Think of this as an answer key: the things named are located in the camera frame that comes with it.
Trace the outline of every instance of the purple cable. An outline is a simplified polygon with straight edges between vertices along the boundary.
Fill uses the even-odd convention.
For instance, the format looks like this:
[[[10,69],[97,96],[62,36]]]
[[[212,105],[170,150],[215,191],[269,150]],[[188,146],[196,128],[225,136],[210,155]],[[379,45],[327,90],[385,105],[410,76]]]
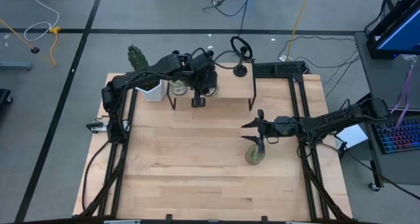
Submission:
[[[401,91],[400,99],[398,100],[398,103],[394,106],[394,108],[391,110],[391,113],[393,113],[401,104],[402,99],[406,98],[406,106],[404,107],[404,110],[402,111],[398,122],[396,124],[396,128],[400,127],[402,118],[404,118],[404,115],[406,114],[408,107],[410,106],[410,85],[411,85],[411,73],[413,72],[414,64],[411,64],[408,75],[406,77],[406,82],[404,84],[404,88]]]

